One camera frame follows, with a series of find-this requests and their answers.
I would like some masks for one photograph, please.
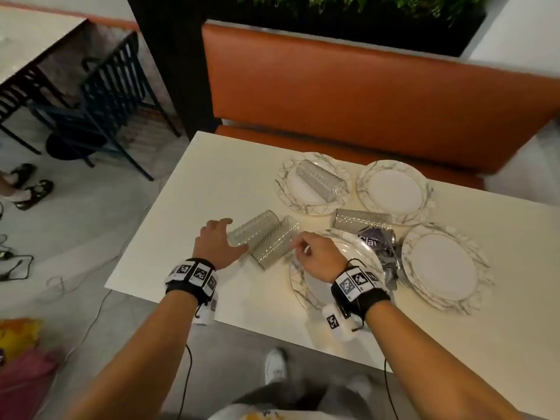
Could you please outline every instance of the black metal chair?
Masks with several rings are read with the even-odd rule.
[[[88,69],[90,60],[88,58],[82,62],[84,68]],[[146,96],[150,97],[152,103],[144,101]],[[77,150],[77,147],[122,155],[144,177],[153,181],[153,177],[116,140],[120,128],[127,124],[140,106],[159,111],[173,133],[180,137],[161,107],[140,65],[138,34],[134,32],[88,73],[80,84],[80,103],[76,108],[60,109],[36,104],[30,104],[29,107],[31,112],[52,129],[89,167],[94,167],[94,164]],[[73,135],[74,131],[76,135],[80,132],[101,135],[114,148],[86,144]]]
[[[18,72],[0,85],[0,130],[37,155],[40,155],[41,152],[7,129],[2,123],[30,100],[50,105],[48,99],[40,91],[42,88],[49,90],[63,106],[69,107],[60,91],[36,66]]]

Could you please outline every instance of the black sandal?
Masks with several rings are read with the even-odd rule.
[[[52,181],[41,180],[38,182],[38,184],[27,187],[25,189],[32,192],[32,195],[29,199],[24,200],[23,202],[14,202],[14,204],[20,211],[26,211],[32,206],[35,206],[39,201],[43,200],[49,194],[51,194],[53,189],[54,183]]]
[[[10,174],[16,174],[18,181],[12,185],[14,189],[21,189],[21,187],[32,177],[37,167],[31,163],[22,163]]]

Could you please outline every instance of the white plate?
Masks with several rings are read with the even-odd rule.
[[[359,259],[382,282],[385,282],[385,274],[377,255],[358,236],[334,228],[319,232],[318,234],[332,239],[346,259]],[[292,256],[290,260],[290,283],[293,291],[296,293],[296,297],[305,308],[322,310],[325,305],[334,302],[330,292],[330,284],[321,282],[306,273],[295,256]]]
[[[370,163],[358,176],[356,191],[369,211],[389,214],[397,225],[424,222],[436,206],[426,177],[398,161]]]
[[[346,181],[348,192],[341,195],[332,203],[325,203],[300,176],[296,174],[298,165],[309,160]],[[346,204],[352,191],[350,174],[340,161],[321,153],[299,153],[293,158],[282,162],[278,175],[274,181],[274,188],[280,200],[290,209],[309,215],[327,215]]]
[[[410,283],[436,308],[472,314],[492,295],[494,278],[488,260],[475,242],[454,228],[418,225],[402,247]]]

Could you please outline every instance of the green plant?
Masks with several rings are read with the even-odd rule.
[[[290,0],[253,0],[256,3],[274,3],[279,6],[282,3],[289,3]],[[318,6],[322,11],[328,3],[341,1],[346,8],[351,6],[354,1],[362,11],[368,0],[307,0],[310,6]],[[470,6],[483,3],[486,0],[377,0],[383,3],[393,3],[397,8],[404,12],[421,16],[432,15],[436,18],[442,15],[448,20],[455,20]]]

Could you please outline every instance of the plate rim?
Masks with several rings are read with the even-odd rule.
[[[402,172],[412,178],[420,187],[422,192],[422,205],[414,212],[408,214],[398,214],[395,212],[388,212],[382,207],[375,204],[368,193],[367,185],[370,178],[377,172],[392,169]],[[360,198],[362,204],[370,212],[378,212],[390,215],[391,223],[395,225],[416,225],[427,221],[431,212],[436,207],[436,202],[433,198],[433,187],[428,179],[416,168],[401,161],[394,160],[381,160],[374,161],[368,164],[360,171],[356,178],[356,193]]]
[[[448,300],[435,295],[422,284],[422,279],[416,274],[412,266],[412,252],[416,244],[425,236],[440,235],[455,241],[472,259],[477,271],[477,285],[474,291],[461,300]],[[457,312],[472,315],[480,311],[492,297],[494,276],[488,258],[480,247],[469,236],[459,233],[454,227],[441,223],[420,224],[412,228],[402,244],[402,261],[407,278],[414,290],[430,305],[441,311]]]
[[[367,254],[371,257],[372,265],[369,263],[364,262],[369,268],[371,268],[376,275],[379,275],[383,283],[385,283],[385,273],[383,272],[383,267],[381,265],[381,261],[377,257],[377,254],[374,252],[372,248],[370,248],[366,243],[361,240],[357,235],[349,233],[348,231],[338,230],[336,228],[327,228],[326,230],[321,230],[316,232],[320,236],[325,236],[330,239],[332,237],[336,237],[347,243],[350,243],[354,246],[354,244],[359,244],[363,250],[366,251]],[[289,273],[290,276],[290,285],[292,290],[298,298],[298,301],[304,306],[306,309],[315,309],[321,311],[323,307],[325,307],[325,303],[319,301],[310,291],[305,281],[305,274],[303,268],[301,268],[298,260],[296,259],[296,255],[292,254],[289,260]]]
[[[307,205],[299,201],[288,188],[287,177],[293,168],[296,168],[302,161],[324,161],[332,166],[336,176],[342,178],[348,187],[348,192],[335,202],[326,203],[323,205]],[[318,152],[304,152],[297,153],[291,158],[286,159],[282,162],[282,166],[278,169],[276,177],[274,179],[274,189],[276,194],[283,202],[284,205],[288,206],[291,210],[307,214],[307,215],[328,215],[338,208],[342,208],[347,204],[352,193],[352,179],[346,167],[341,161],[332,158],[329,155]]]

